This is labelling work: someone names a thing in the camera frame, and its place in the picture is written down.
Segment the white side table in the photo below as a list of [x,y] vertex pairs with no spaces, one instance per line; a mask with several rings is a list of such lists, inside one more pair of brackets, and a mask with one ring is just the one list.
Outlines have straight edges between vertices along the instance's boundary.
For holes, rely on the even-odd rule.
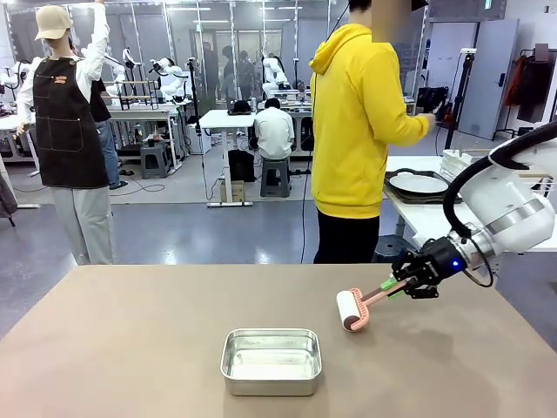
[[[432,171],[440,173],[441,157],[438,156],[390,156],[386,170],[394,172],[409,168],[415,171]],[[402,202],[391,191],[384,189],[384,196],[393,204],[398,215],[404,220],[406,228],[414,232],[413,240],[422,246],[428,239],[445,236],[450,225],[445,219],[441,205],[409,205]],[[550,239],[530,249],[536,253],[557,253],[557,222]]]

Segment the white-shirted mannequin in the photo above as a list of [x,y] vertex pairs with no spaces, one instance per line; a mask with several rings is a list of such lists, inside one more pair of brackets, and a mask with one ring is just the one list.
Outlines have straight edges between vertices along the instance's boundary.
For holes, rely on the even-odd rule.
[[[32,125],[36,129],[33,78],[40,61],[44,58],[58,60],[68,57],[75,60],[78,87],[90,103],[91,83],[101,76],[104,52],[110,34],[104,0],[95,0],[93,11],[93,32],[84,57],[78,57],[70,48],[71,28],[58,40],[39,39],[48,44],[51,53],[47,57],[33,59],[30,71],[17,94],[19,134],[27,132]],[[80,266],[110,265],[115,261],[109,185],[110,181],[106,187],[98,189],[70,189],[44,185],[52,193],[58,217],[70,240],[72,255]]]

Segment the black round stool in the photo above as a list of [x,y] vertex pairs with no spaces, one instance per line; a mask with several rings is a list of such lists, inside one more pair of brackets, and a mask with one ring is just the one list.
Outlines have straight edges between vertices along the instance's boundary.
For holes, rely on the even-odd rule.
[[413,244],[395,234],[379,236],[372,261],[374,263],[393,263],[401,253],[414,250]]

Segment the dark grey hanging fabric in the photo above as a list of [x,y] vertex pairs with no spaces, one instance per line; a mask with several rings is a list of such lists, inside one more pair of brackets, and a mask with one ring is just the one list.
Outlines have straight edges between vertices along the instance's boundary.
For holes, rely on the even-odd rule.
[[18,210],[16,198],[0,173],[0,218],[7,219],[12,227],[16,224],[12,215]]

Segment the seated person in white shirt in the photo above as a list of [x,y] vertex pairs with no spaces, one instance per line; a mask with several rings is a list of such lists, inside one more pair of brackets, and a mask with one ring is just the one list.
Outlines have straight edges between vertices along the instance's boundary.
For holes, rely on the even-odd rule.
[[254,119],[258,152],[267,160],[289,159],[295,132],[292,117],[280,109],[277,98],[268,98]]

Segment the black backpack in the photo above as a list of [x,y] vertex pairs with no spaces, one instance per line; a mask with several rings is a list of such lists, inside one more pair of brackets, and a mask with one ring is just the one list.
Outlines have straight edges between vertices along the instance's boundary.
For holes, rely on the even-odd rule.
[[254,155],[239,149],[228,151],[230,174],[232,181],[254,182]]

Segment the grey plastic step stool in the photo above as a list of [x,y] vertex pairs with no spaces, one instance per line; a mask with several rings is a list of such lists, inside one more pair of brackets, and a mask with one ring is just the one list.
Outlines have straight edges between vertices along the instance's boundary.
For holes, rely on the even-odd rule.
[[169,175],[171,161],[166,151],[166,143],[140,148],[142,179],[166,178]]
[[263,159],[260,196],[287,198],[291,192],[289,159]]

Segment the pink lint roller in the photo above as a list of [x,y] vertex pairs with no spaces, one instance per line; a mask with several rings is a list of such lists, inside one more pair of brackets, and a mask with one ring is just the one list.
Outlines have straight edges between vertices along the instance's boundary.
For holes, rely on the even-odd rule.
[[356,287],[338,292],[336,303],[343,329],[349,333],[362,331],[370,319],[369,307],[402,290],[405,285],[405,282],[401,282],[386,290],[378,287],[367,294]]

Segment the black suitcase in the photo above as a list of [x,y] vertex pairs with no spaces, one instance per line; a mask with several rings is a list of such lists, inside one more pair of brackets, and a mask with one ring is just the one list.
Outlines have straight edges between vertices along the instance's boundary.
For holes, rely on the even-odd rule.
[[421,113],[437,113],[446,104],[449,88],[443,87],[420,87],[416,106]]

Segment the black clothes rack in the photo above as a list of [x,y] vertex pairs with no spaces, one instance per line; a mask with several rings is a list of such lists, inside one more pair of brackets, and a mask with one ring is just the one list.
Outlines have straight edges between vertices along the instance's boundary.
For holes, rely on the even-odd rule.
[[514,138],[542,121],[555,70],[557,48],[535,44],[520,51],[504,84],[501,109],[504,124],[494,131],[493,139],[501,135]]

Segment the standing person in black top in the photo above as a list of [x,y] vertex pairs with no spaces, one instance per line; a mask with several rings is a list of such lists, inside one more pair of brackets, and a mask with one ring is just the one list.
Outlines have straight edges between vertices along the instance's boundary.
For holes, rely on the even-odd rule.
[[97,127],[97,133],[104,155],[105,167],[110,181],[109,188],[111,190],[116,190],[126,186],[127,182],[120,179],[118,157],[110,124],[111,115],[101,97],[102,92],[106,92],[103,80],[101,78],[94,80],[91,83],[91,115]]

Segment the cardboard box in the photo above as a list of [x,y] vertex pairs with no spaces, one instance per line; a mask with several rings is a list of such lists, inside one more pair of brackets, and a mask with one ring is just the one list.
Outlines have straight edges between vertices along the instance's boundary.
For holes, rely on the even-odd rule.
[[243,180],[234,180],[229,183],[225,183],[224,180],[220,181],[220,200],[223,203],[228,201],[227,198],[227,186],[230,186],[232,191],[232,202],[244,202],[245,201],[245,182]]

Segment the white rack cutlery holder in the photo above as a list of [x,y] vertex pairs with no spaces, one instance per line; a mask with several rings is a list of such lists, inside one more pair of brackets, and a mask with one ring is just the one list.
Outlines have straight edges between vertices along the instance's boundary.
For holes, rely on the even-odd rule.
[[473,162],[470,154],[459,150],[444,150],[441,157],[440,172],[456,177]]

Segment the black tripod light stand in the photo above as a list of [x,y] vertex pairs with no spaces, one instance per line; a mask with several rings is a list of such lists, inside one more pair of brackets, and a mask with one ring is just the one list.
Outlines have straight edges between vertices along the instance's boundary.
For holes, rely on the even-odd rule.
[[466,88],[468,86],[473,61],[477,53],[476,48],[462,48],[461,56],[464,58],[462,64],[462,72],[460,75],[459,87],[453,104],[453,119],[447,129],[446,142],[444,145],[445,150],[451,148],[453,142],[453,134],[458,130],[460,115],[465,100]]

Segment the distant standing person dark clothes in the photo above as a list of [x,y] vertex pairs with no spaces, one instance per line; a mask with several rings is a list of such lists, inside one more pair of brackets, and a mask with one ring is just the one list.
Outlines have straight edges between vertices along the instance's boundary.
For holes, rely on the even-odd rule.
[[234,72],[233,49],[230,45],[226,45],[222,49],[223,56],[227,59],[227,63],[223,69],[223,81],[221,91],[225,95],[226,103],[230,104],[232,100],[237,99],[236,76]]

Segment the rectangular metal container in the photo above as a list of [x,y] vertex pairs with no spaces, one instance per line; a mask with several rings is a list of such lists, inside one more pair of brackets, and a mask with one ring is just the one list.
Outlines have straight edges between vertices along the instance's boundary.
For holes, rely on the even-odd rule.
[[235,396],[312,396],[322,369],[319,337],[304,328],[232,330],[220,362],[226,390]]

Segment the dark brown apron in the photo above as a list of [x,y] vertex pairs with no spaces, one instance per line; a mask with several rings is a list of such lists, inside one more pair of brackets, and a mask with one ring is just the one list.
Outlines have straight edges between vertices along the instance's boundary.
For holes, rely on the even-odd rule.
[[71,58],[40,61],[33,78],[36,145],[41,180],[48,187],[98,189],[109,184],[90,104]]

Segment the person in yellow hoodie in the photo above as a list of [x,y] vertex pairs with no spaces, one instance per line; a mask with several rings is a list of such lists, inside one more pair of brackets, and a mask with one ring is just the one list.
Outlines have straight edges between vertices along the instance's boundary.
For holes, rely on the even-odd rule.
[[399,106],[406,112],[391,42],[412,12],[426,5],[426,0],[348,0],[348,23],[332,32],[310,62],[316,264],[372,261],[392,146],[389,114]]

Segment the white round plate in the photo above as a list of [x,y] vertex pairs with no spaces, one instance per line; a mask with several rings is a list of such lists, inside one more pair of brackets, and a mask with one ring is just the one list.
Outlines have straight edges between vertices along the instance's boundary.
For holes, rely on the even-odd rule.
[[448,188],[448,184],[442,179],[410,172],[393,175],[389,184],[404,192],[422,194],[443,193]]

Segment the person's right forearm yellow sleeve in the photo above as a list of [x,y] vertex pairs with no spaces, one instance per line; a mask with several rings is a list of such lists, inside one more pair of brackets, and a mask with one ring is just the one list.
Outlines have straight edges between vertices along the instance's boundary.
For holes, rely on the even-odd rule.
[[411,146],[420,142],[430,131],[428,123],[422,113],[409,116],[402,107],[391,111],[389,116],[392,124],[392,131],[389,143],[396,146]]

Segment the round white background table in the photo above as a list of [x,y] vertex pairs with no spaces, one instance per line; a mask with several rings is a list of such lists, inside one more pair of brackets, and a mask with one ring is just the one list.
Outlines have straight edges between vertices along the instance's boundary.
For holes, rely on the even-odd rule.
[[0,156],[8,162],[33,162],[35,151],[34,126],[24,137],[17,136],[19,119],[17,115],[0,118]]

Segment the grey door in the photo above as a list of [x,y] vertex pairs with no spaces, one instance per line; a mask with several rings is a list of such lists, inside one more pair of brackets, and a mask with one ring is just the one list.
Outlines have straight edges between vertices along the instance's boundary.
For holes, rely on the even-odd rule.
[[517,19],[480,24],[475,58],[460,115],[460,131],[484,139],[493,137],[518,29]]

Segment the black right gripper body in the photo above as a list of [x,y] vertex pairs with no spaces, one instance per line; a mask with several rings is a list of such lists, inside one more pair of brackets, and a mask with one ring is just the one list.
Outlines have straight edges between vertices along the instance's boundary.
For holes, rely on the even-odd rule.
[[420,249],[429,283],[440,283],[462,271],[462,254],[448,237],[428,240]]

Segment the black frame wooden rail rack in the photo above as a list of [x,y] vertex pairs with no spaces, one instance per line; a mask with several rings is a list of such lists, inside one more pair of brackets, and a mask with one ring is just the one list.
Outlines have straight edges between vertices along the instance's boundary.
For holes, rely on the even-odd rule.
[[143,105],[155,110],[158,108],[157,88],[153,80],[115,81],[117,98],[122,111],[132,105]]

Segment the white background workbench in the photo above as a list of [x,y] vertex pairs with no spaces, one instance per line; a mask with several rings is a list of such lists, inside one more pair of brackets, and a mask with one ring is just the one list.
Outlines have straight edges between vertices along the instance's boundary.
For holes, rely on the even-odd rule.
[[117,134],[117,140],[121,146],[131,143],[130,134],[120,130],[120,125],[126,125],[132,128],[134,125],[140,124],[144,133],[147,133],[147,125],[154,125],[158,122],[165,122],[169,141],[171,145],[172,166],[169,174],[173,175],[179,170],[183,161],[190,154],[191,147],[188,145],[187,117],[186,106],[189,101],[179,104],[158,104],[155,108],[149,105],[133,104],[129,109],[122,110],[115,105],[109,105],[108,109],[111,113],[111,122],[115,125],[114,133]]

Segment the beige baseball cap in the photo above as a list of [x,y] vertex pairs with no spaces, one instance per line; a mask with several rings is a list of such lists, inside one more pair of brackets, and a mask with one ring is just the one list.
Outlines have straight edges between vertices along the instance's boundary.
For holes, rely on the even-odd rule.
[[72,27],[68,12],[57,5],[45,5],[36,12],[36,40],[58,40]]

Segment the white standing desk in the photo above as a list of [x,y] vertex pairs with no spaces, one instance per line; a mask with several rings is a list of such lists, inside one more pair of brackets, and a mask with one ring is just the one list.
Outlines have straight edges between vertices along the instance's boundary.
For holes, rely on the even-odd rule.
[[240,128],[249,128],[254,122],[254,113],[229,115],[227,110],[210,110],[200,120],[203,129],[219,130],[222,134],[222,153],[226,202],[207,202],[208,208],[249,207],[251,201],[234,201],[232,196],[232,179],[228,158],[228,135],[232,135],[234,145],[238,145],[237,132]]

